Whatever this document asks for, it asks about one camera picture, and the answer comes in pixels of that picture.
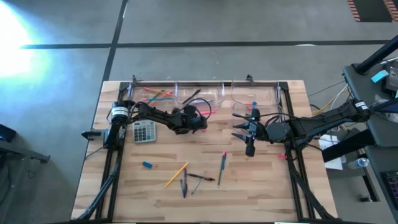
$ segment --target wooden table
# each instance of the wooden table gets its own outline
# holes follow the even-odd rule
[[[116,101],[120,82],[104,82],[93,128],[105,129],[105,117]],[[311,116],[301,80],[288,81],[296,116]],[[273,222],[296,221],[292,187],[287,162],[279,157],[281,144],[256,141],[256,155],[244,154],[243,141],[231,135],[231,88],[225,88],[225,100],[208,120],[207,132],[175,135],[162,124],[156,124],[157,140],[134,144],[131,126],[127,129],[114,211],[114,222]],[[87,153],[102,145],[89,143]],[[221,153],[228,153],[221,186],[202,181],[194,195],[190,191],[196,179],[188,177],[188,195],[182,197],[180,176],[167,189],[165,183],[189,162],[188,172],[218,178]],[[83,166],[72,218],[78,217],[92,202],[100,188],[106,150],[93,154]],[[311,147],[303,151],[310,188],[328,212],[336,209],[320,151]],[[154,166],[147,169],[142,162]],[[303,195],[303,210],[307,210]]]

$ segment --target yellow pencil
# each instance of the yellow pencil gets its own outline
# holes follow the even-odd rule
[[[169,186],[169,184],[181,173],[181,171],[184,170],[184,168],[186,168],[188,165],[188,163],[186,163],[183,167],[181,167],[181,169],[174,174],[174,176],[167,182],[167,184],[164,185],[164,188],[166,188],[167,186]]]

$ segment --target blue eraser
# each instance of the blue eraser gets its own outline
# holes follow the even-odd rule
[[[372,81],[377,83],[378,81],[382,80],[384,77],[388,76],[388,72],[385,70],[381,70],[377,74],[372,77]]]
[[[148,168],[150,168],[150,169],[151,169],[152,166],[153,166],[153,165],[150,164],[149,162],[145,162],[145,161],[142,163],[142,165],[143,165],[144,167],[148,167]]]

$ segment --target concrete floor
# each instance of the concrete floor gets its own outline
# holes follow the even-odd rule
[[[5,49],[0,52],[0,123],[17,130],[18,144],[51,155],[48,164],[32,162],[37,175],[25,176],[6,223],[70,218],[87,146],[80,132],[91,127],[109,55],[109,49],[10,46],[110,44],[121,3],[0,1],[0,16],[5,16],[0,26],[9,29],[9,35],[0,36]],[[130,0],[119,42],[377,40],[396,34],[396,23],[355,22],[345,0]],[[146,80],[230,80],[250,73],[263,80],[304,80],[311,94],[342,81],[342,66],[364,60],[379,47],[117,49],[109,80],[128,80],[132,74]],[[311,96],[310,102],[323,106],[344,85]],[[356,202],[365,189],[361,181],[330,184],[341,218],[393,223],[383,198]],[[380,214],[384,218],[376,219]]]

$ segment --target blue tag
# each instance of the blue tag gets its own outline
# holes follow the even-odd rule
[[[385,70],[382,70],[382,71],[378,72],[377,74],[375,74],[375,75],[372,77],[372,81],[373,81],[374,83],[377,83],[378,81],[382,80],[382,79],[383,79],[384,77],[386,77],[386,76],[388,76],[388,72],[385,71]]]

